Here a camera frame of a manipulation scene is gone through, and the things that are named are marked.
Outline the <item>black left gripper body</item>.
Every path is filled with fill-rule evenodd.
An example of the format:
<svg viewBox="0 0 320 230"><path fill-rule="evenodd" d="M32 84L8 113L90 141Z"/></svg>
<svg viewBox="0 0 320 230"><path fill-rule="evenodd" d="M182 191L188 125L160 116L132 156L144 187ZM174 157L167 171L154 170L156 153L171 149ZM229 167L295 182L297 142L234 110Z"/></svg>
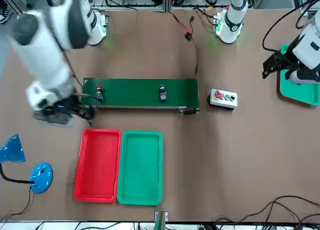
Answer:
<svg viewBox="0 0 320 230"><path fill-rule="evenodd" d="M292 52L286 52L285 54L278 52L275 55L277 71L285 69L294 71L300 68L300 61Z"/></svg>

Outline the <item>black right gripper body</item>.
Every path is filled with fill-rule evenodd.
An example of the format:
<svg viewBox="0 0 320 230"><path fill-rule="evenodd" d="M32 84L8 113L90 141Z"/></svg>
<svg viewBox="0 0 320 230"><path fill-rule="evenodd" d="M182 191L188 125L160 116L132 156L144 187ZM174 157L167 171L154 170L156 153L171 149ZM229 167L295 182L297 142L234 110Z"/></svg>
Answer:
<svg viewBox="0 0 320 230"><path fill-rule="evenodd" d="M83 117L81 114L81 103L79 97L71 95L68 98L62 99L54 104L49 104L42 110L42 115L45 118L56 117L58 114L76 115Z"/></svg>

